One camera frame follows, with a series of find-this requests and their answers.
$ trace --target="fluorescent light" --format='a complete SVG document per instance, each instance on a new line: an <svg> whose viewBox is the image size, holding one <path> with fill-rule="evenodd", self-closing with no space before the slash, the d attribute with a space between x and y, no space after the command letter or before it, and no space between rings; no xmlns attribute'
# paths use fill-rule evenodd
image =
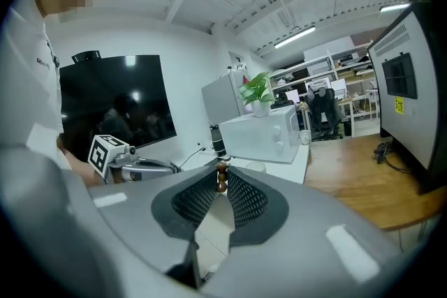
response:
<svg viewBox="0 0 447 298"><path fill-rule="evenodd" d="M315 31L315 27L310 27L308 29L305 29L299 33L297 33L296 35L291 36L290 38L287 38L284 41L281 41L280 43L277 43L274 48L277 49L278 47L284 46L285 44L288 44L291 41L296 40L297 38L300 38L301 36L307 35L311 32Z"/></svg>
<svg viewBox="0 0 447 298"><path fill-rule="evenodd" d="M136 56L126 56L126 66L127 67L135 66L136 62L137 62Z"/></svg>
<svg viewBox="0 0 447 298"><path fill-rule="evenodd" d="M132 98L133 98L134 100L136 100L137 102L140 100L140 92L138 92L138 91L134 91L134 92L132 92L131 96L132 96Z"/></svg>
<svg viewBox="0 0 447 298"><path fill-rule="evenodd" d="M405 9L408 5L410 5L410 4L409 4L409 3L406 3L406 4L396 4L396 5L382 6L382 7L380 8L380 12L382 13L383 11L391 11L391 10Z"/></svg>

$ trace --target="potted plant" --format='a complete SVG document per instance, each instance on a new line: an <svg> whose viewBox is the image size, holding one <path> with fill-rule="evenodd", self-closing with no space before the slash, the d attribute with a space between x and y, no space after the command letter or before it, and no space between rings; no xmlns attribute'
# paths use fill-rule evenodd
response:
<svg viewBox="0 0 447 298"><path fill-rule="evenodd" d="M245 100L245 105L251 103L255 117L264 117L270 113L270 103L274 97L264 92L267 91L268 72L259 73L252 81L244 83L239 88L240 98Z"/></svg>

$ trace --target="microwave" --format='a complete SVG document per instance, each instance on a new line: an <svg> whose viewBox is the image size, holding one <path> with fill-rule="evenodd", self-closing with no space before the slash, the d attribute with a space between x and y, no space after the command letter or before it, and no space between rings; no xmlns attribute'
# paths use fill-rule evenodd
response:
<svg viewBox="0 0 447 298"><path fill-rule="evenodd" d="M246 114L220 123L219 128L229 156L291 163L300 145L294 105L274 109L261 118Z"/></svg>

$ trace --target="black cable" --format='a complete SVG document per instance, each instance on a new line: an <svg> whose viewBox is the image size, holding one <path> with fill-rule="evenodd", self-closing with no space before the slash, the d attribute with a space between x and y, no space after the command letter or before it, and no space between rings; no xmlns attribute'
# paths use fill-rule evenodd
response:
<svg viewBox="0 0 447 298"><path fill-rule="evenodd" d="M198 151L195 151L195 152L193 152L184 162L183 162L183 164L181 164L180 166L179 166L179 171L180 171L180 169L182 169L182 166L190 159L190 157L192 157L194 154L197 154L199 151L201 151L201 150L205 150L205 148L204 147L202 147L202 148L200 148Z"/></svg>
<svg viewBox="0 0 447 298"><path fill-rule="evenodd" d="M391 164L388 159L386 158L386 155L393 152L393 148L391 147L391 143L385 142L381 143L377 146L377 148L374 150L374 157L377 161L377 164L380 164L382 162L385 162L390 166L392 169L397 170L398 172L403 172L406 174L411 173L411 169L404 168L404 167L396 167L393 164Z"/></svg>
<svg viewBox="0 0 447 298"><path fill-rule="evenodd" d="M402 248L402 237L400 236L400 230L398 230L398 232L399 232L399 247L400 247L400 250L402 252L404 252L404 249Z"/></svg>

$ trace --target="white shirt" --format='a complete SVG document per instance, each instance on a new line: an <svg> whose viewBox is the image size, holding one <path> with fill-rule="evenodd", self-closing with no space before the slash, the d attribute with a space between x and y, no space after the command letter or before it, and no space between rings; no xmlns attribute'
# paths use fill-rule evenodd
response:
<svg viewBox="0 0 447 298"><path fill-rule="evenodd" d="M69 169L56 145L64 127L50 46L36 0L14 0L0 33L0 143L26 145Z"/></svg>

